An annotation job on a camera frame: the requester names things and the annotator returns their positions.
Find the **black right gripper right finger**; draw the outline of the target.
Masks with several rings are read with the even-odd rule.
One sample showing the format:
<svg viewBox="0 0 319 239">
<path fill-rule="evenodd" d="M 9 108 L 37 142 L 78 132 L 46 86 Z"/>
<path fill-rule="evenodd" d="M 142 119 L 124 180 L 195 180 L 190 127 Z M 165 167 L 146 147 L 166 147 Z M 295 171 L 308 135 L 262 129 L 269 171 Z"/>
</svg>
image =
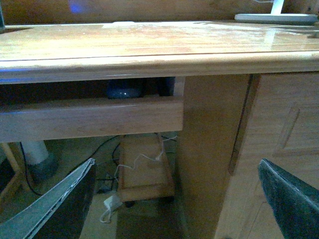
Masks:
<svg viewBox="0 0 319 239">
<path fill-rule="evenodd" d="M 319 237 L 319 191 L 273 162 L 262 159 L 259 179 L 276 223 L 286 239 Z"/>
</svg>

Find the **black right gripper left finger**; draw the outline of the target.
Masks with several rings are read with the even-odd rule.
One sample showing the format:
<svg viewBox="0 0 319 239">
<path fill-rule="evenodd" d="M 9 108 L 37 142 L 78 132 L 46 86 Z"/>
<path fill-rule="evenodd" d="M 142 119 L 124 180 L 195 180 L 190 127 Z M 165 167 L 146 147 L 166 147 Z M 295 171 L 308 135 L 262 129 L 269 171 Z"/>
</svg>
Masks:
<svg viewBox="0 0 319 239">
<path fill-rule="evenodd" d="M 2 239 L 80 238 L 95 188 L 93 158 L 0 226 Z"/>
</svg>

